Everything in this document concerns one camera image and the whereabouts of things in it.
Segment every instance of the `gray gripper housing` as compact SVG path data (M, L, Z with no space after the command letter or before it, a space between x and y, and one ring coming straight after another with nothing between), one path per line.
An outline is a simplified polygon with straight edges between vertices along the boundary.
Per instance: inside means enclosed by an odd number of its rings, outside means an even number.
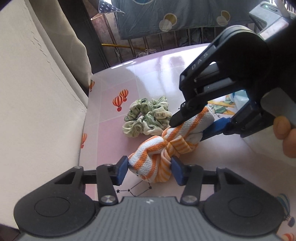
M125 197L101 208L97 217L76 233L58 238L23 234L19 241L279 241L275 234L242 238L210 225L196 207L175 197Z

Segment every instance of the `human hand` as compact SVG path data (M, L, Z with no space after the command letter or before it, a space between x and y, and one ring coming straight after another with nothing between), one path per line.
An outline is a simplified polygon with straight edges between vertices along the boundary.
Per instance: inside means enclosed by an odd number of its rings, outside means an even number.
M296 158L296 129L291 128L290 121L284 116L274 119L274 134L283 140L283 151L287 157Z

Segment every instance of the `hair scrunchie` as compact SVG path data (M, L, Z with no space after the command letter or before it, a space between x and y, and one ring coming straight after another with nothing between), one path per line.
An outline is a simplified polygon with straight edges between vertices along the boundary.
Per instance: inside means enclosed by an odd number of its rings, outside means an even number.
M122 130L127 137L137 137L139 134L160 136L169 126L171 117L165 96L151 101L147 98L138 99L131 104Z

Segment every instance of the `blue bedsheet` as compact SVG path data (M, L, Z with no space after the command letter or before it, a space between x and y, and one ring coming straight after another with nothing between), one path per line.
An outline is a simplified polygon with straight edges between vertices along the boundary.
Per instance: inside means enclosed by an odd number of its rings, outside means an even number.
M198 27L251 23L248 13L260 0L112 0L121 39Z

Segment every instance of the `orange and white striped towel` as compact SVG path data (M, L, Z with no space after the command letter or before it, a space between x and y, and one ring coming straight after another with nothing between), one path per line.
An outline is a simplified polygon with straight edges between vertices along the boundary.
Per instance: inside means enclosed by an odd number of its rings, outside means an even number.
M161 136L144 141L128 157L129 169L147 182L166 182L171 175L171 157L193 151L202 138L202 131L213 122L214 114L206 106L183 124L175 128L168 127Z

